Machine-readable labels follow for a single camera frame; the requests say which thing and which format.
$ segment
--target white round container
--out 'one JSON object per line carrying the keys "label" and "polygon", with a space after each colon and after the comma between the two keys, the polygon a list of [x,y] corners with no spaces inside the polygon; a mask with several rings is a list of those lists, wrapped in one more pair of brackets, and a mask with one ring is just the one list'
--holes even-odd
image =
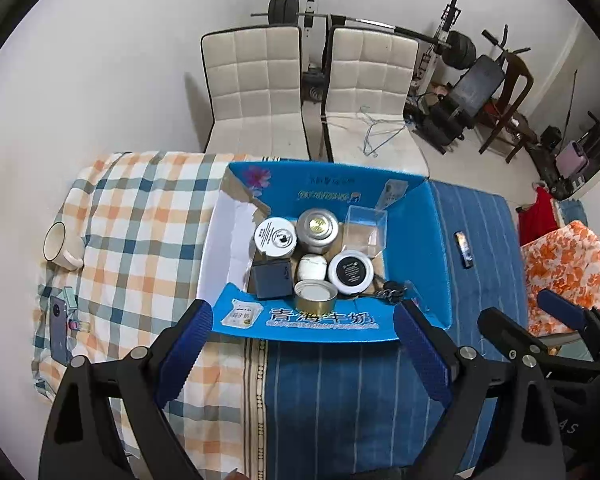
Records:
{"label": "white round container", "polygon": [[329,281],[347,296],[364,291],[374,278],[371,259],[353,249],[342,251],[329,263]]}
{"label": "white round container", "polygon": [[305,254],[298,263],[298,281],[323,280],[327,275],[327,260],[320,254]]}
{"label": "white round container", "polygon": [[253,234],[256,248],[269,258],[286,258],[291,256],[298,237],[296,228],[284,218],[272,216],[261,222]]}

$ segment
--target barbell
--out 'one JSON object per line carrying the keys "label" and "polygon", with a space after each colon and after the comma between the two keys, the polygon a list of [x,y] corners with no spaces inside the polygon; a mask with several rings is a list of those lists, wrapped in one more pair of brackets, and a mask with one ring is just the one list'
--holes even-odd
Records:
{"label": "barbell", "polygon": [[[328,14],[319,14],[318,12],[295,12],[293,14],[284,14],[285,19],[278,20],[278,16],[280,12],[276,12],[276,9],[280,7],[276,7],[277,0],[271,0],[269,2],[269,12],[252,12],[251,17],[255,18],[257,16],[267,16],[269,18],[269,24],[285,24],[285,25],[297,25],[299,16],[311,16],[313,18],[327,18]],[[426,34],[421,34],[416,32],[415,30],[410,30],[404,27],[398,27],[397,25],[390,25],[389,23],[383,22],[375,22],[373,20],[364,20],[363,18],[354,18],[352,16],[342,16],[348,22],[357,22],[357,23],[365,23],[367,25],[374,25],[375,27],[388,28],[392,30],[395,34],[399,34],[400,36],[407,36],[408,38],[415,38],[416,40],[426,41],[427,43],[431,43],[434,45],[439,45],[442,48],[452,48],[452,45],[447,43],[446,41],[438,40],[432,36],[427,36]]]}
{"label": "barbell", "polygon": [[[299,0],[270,0],[269,9],[267,12],[252,12],[251,16],[266,17],[269,20],[269,25],[297,25],[299,16],[326,19],[328,14],[319,14],[318,12],[300,12]],[[349,21],[364,23],[365,25],[373,25],[379,28],[387,28],[399,36],[405,36],[407,38],[413,38],[430,43],[439,49],[439,53],[442,54],[442,60],[446,65],[458,70],[465,70],[475,62],[476,51],[474,42],[471,41],[471,38],[461,34],[456,30],[452,30],[449,33],[446,41],[442,41],[439,38],[434,38],[432,36],[428,36],[427,34],[421,34],[415,30],[398,27],[397,25],[391,25],[389,23],[375,22],[373,20],[365,20],[363,18],[355,18],[353,16],[339,16],[339,18],[341,22]]]}

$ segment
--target red cloth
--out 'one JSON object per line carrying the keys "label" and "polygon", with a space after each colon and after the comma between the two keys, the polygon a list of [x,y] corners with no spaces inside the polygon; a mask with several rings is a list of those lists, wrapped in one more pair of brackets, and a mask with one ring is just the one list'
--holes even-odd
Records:
{"label": "red cloth", "polygon": [[551,207],[551,195],[543,187],[538,187],[536,194],[536,203],[527,211],[518,213],[521,247],[558,228]]}

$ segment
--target smartphone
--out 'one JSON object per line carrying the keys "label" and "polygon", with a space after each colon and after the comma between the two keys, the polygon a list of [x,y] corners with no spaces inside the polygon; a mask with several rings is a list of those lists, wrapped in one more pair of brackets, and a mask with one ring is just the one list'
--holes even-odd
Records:
{"label": "smartphone", "polygon": [[456,242],[458,243],[460,255],[462,256],[462,266],[465,269],[471,269],[471,267],[474,266],[474,256],[471,254],[466,235],[462,231],[456,233]]}
{"label": "smartphone", "polygon": [[66,303],[60,298],[49,298],[49,338],[51,340],[51,358],[61,365],[68,366],[69,355],[66,350]]}

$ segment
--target plaid bedsheet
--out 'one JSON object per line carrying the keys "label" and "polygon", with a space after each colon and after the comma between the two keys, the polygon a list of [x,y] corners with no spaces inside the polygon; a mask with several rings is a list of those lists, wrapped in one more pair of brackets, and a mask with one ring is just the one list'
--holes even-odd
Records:
{"label": "plaid bedsheet", "polygon": [[[202,248],[218,187],[232,160],[244,156],[126,153],[80,172],[56,220],[86,242],[84,267],[42,265],[34,310],[32,373],[54,398],[65,368],[50,355],[48,301],[72,286],[73,355],[91,362],[124,357],[173,326],[196,297]],[[212,334],[183,391],[165,408],[190,459],[209,480],[239,468],[264,478],[262,380],[266,343]],[[139,455],[124,407],[112,399],[125,449]]]}

